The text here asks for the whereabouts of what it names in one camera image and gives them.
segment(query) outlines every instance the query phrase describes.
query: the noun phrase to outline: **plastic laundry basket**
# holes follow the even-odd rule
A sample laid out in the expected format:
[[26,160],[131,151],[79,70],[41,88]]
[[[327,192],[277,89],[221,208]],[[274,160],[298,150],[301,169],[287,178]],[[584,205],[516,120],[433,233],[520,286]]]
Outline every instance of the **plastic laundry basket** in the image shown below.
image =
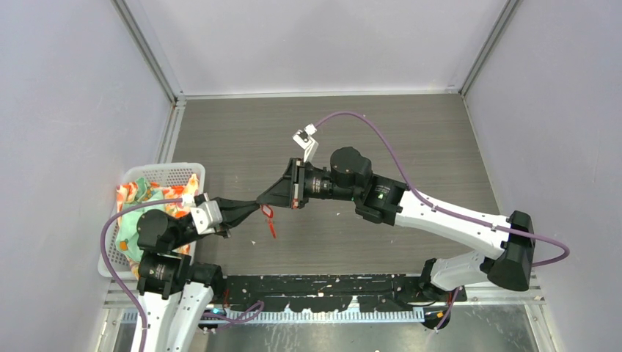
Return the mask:
[[[171,164],[153,164],[138,166],[130,169],[125,176],[123,176],[121,183],[133,182],[140,177],[144,177],[145,180],[150,182],[156,182],[162,187],[170,186],[185,186],[192,174],[197,174],[199,178],[199,192],[203,192],[203,185],[205,182],[205,168],[201,164],[195,163],[171,163]],[[116,205],[112,211],[112,214],[117,212]],[[117,231],[119,226],[117,222],[114,222],[114,226],[108,228],[106,233],[106,253],[110,258],[112,268],[119,274],[119,277],[123,280],[136,280],[136,277],[130,271],[130,266],[125,258],[125,255],[117,251],[114,245],[114,240],[117,238]],[[194,243],[190,244],[190,255],[194,255]],[[100,256],[98,263],[98,271],[104,277],[112,277],[108,268],[103,263],[103,258]]]

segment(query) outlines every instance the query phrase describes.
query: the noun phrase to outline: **white wall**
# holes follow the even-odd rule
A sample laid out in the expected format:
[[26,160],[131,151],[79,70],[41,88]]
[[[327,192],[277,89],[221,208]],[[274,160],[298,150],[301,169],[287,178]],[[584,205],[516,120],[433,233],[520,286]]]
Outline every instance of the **white wall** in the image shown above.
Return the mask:
[[0,350],[88,351],[100,227],[169,103],[110,1],[2,5]]
[[572,250],[537,270],[567,351],[620,349],[621,13],[618,0],[523,1],[466,100],[502,208]]
[[457,90],[505,0],[141,3],[183,91],[220,95]]

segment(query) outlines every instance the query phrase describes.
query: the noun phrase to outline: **colorful cloth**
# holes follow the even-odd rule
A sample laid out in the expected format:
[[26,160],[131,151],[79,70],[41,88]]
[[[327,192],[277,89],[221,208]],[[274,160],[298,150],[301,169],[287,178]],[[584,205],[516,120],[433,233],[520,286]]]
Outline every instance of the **colorful cloth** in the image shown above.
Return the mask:
[[[147,182],[143,177],[138,180],[117,187],[117,212],[122,209],[137,205],[143,202],[157,199],[175,199],[184,194],[197,195],[199,191],[199,179],[193,174],[186,186],[160,187],[157,183]],[[119,231],[115,240],[117,250],[123,253],[130,263],[130,269],[134,276],[138,275],[138,266],[142,257],[142,250],[138,248],[138,232],[136,224],[140,216],[151,209],[166,211],[169,215],[180,218],[188,214],[189,207],[182,207],[180,203],[169,203],[166,205],[154,205],[121,216],[117,220]],[[190,253],[190,245],[182,246],[175,250],[182,254]]]

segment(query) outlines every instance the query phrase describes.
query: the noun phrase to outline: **green cloth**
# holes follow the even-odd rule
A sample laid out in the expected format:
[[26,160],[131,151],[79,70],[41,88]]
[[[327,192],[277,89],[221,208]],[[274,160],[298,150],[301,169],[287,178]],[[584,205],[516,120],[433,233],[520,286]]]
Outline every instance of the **green cloth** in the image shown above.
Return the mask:
[[[134,197],[135,201],[132,203],[124,203],[122,209],[126,209],[143,202],[164,199],[162,191],[157,188],[151,187],[151,183],[147,182],[143,177],[136,180],[136,184],[138,185],[138,190],[136,191],[136,196]],[[119,227],[117,239],[114,241],[114,244],[117,246],[117,251],[125,254],[135,262],[140,262],[140,260],[142,259],[142,249],[138,248],[138,231],[136,231],[136,225],[138,224],[140,216],[151,209],[165,211],[164,204],[160,204],[151,207],[140,208],[138,210],[131,211],[124,216],[121,216],[121,226]],[[128,246],[127,251],[121,250],[120,247],[121,242],[124,241]]]

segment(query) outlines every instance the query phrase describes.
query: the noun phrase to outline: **wood-grain floor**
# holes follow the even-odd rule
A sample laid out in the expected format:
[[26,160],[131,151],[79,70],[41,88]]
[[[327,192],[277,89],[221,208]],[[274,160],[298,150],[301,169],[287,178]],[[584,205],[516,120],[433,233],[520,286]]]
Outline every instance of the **wood-grain floor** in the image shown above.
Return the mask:
[[[497,212],[457,95],[190,100],[174,161],[204,165],[210,197],[255,199],[282,175],[290,157],[302,157],[293,133],[337,110],[369,117],[425,193]],[[401,179],[378,137],[354,118],[328,122],[315,138],[316,167],[328,166],[334,150],[351,145],[372,161],[375,173]],[[420,230],[371,224],[349,202],[311,199],[303,210],[275,209],[274,226],[276,240],[256,212],[230,239],[201,240],[195,259],[219,264],[225,274],[418,273],[429,258],[469,250]]]

